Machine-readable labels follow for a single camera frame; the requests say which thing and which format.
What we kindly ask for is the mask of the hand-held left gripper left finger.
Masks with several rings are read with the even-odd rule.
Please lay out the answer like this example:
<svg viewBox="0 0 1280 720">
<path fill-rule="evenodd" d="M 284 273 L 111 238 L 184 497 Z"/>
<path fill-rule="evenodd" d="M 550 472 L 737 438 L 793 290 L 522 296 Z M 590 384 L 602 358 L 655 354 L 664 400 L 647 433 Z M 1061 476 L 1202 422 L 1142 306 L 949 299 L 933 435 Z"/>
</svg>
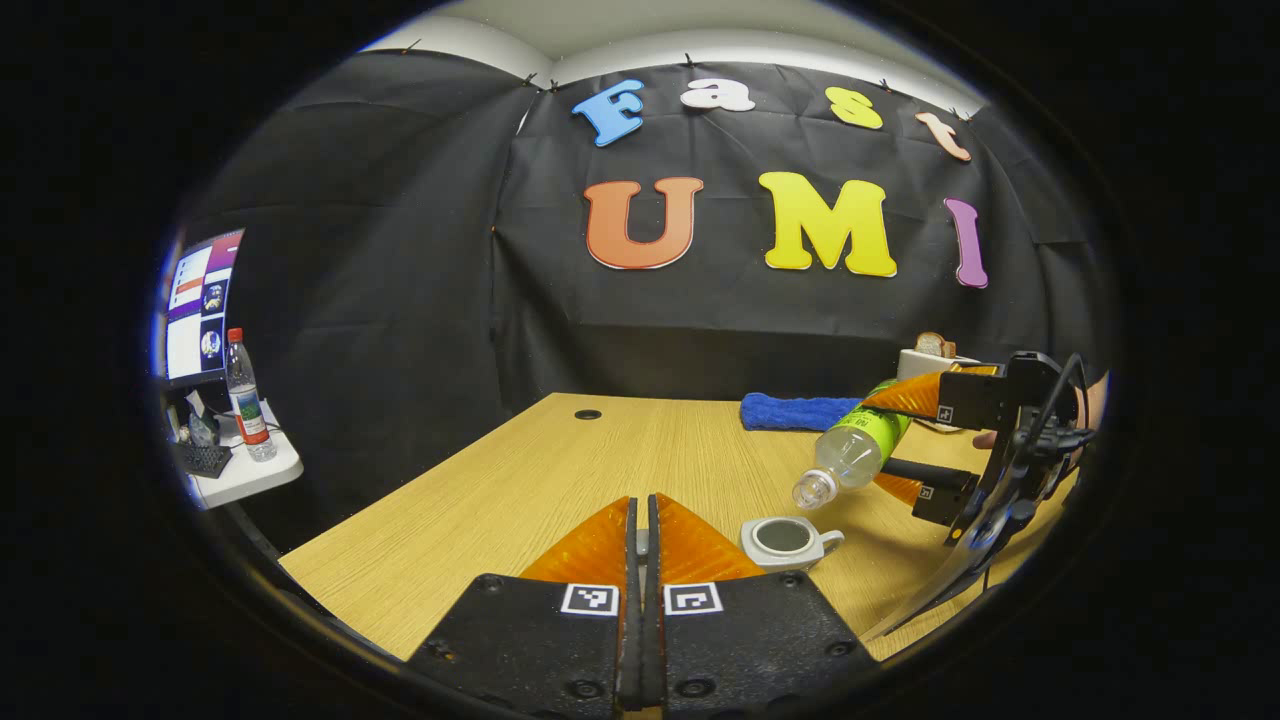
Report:
<svg viewBox="0 0 1280 720">
<path fill-rule="evenodd" d="M 475 577 L 410 657 L 431 680 L 535 719 L 621 719 L 639 693 L 637 501 L 622 497 L 521 574 Z"/>
</svg>

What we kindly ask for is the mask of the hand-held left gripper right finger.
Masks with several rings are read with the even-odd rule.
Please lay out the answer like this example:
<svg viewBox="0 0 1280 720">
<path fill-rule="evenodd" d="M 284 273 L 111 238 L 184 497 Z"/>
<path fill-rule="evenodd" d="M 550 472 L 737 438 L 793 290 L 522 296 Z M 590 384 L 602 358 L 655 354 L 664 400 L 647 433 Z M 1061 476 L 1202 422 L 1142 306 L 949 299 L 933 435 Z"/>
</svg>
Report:
<svg viewBox="0 0 1280 720">
<path fill-rule="evenodd" d="M 804 570 L 767 573 L 650 495 L 645 703 L 663 719 L 774 719 L 878 662 Z"/>
</svg>

